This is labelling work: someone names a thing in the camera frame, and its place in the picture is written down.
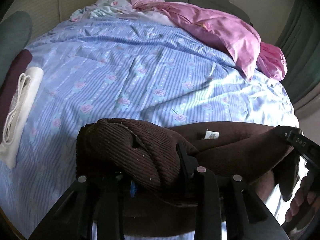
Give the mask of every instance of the white cloth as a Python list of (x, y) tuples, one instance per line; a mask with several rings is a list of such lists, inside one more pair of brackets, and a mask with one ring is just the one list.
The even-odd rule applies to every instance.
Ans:
[(16, 166), (16, 156), (22, 131), (37, 95), (42, 77), (43, 70), (38, 67), (28, 68), (19, 77), (17, 90), (4, 124), (2, 142), (0, 144), (0, 160), (10, 169)]

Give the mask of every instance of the green cushion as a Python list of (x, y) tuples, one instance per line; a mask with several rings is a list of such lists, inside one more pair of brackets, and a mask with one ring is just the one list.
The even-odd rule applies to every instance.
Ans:
[(32, 19), (23, 11), (15, 12), (0, 23), (0, 87), (11, 62), (28, 44)]

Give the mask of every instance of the brown cushion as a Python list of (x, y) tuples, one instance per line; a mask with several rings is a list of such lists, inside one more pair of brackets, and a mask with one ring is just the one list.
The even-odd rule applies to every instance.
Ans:
[(4, 83), (0, 88), (0, 138), (2, 138), (3, 127), (9, 113), (12, 98), (16, 92), (19, 76), (26, 71), (32, 60), (31, 53), (24, 49), (12, 61), (5, 76)]

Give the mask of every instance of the bed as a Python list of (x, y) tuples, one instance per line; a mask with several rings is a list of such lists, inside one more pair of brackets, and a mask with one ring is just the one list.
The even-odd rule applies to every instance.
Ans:
[[(250, 23), (227, 0), (167, 1), (218, 9)], [(77, 10), (26, 47), (33, 56), (29, 67), (43, 69), (44, 76), (16, 167), (0, 162), (0, 207), (25, 238), (75, 179), (76, 137), (87, 123), (117, 117), (163, 127), (207, 121), (299, 125), (283, 86), (258, 69), (248, 82), (230, 56), (158, 16), (108, 10)], [(287, 206), (278, 187), (266, 204), (282, 223)]]

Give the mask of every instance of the clothing tag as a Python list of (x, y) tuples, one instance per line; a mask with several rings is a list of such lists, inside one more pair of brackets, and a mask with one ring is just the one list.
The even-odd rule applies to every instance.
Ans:
[(211, 132), (211, 131), (206, 131), (205, 132), (205, 137), (204, 139), (218, 139), (219, 138), (219, 133), (218, 132)]

